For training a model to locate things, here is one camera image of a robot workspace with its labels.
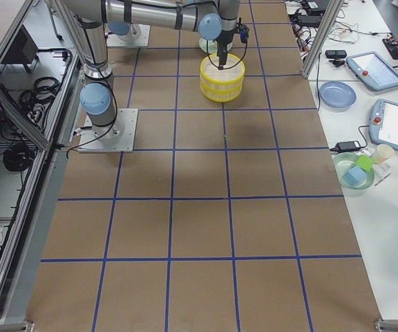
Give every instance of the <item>tablet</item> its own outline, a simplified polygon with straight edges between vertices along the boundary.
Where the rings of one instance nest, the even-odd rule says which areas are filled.
[[[371,111],[370,137],[376,144],[385,143],[398,150],[398,103],[377,100]]]
[[[375,52],[346,58],[356,76],[371,89],[380,91],[398,86],[398,72]]]

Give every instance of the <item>beige cup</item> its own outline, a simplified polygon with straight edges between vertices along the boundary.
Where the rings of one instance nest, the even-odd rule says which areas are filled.
[[[387,144],[379,144],[371,155],[371,158],[374,159],[374,164],[382,164],[392,156],[394,156],[394,149],[392,147]]]

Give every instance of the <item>yellow container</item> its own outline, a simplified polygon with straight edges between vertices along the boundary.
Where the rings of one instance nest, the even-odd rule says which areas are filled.
[[[204,58],[200,64],[200,90],[214,102],[229,102],[242,91],[245,65],[235,55],[228,54],[224,70],[219,71],[213,64],[219,63],[216,54]]]

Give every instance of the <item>tiled surface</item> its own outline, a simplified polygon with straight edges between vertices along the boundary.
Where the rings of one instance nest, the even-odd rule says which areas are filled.
[[[226,104],[199,90],[196,33],[152,28],[148,49],[110,52],[119,106],[140,109],[135,151],[70,155],[27,316],[38,331],[373,331],[285,6],[240,15],[247,72]]]

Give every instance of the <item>blue cube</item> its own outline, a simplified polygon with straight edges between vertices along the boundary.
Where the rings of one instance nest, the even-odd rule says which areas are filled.
[[[360,182],[365,180],[367,177],[365,171],[363,171],[360,166],[354,166],[351,168],[348,172],[346,172],[343,176],[342,179],[350,186],[350,187],[355,187],[358,185]]]

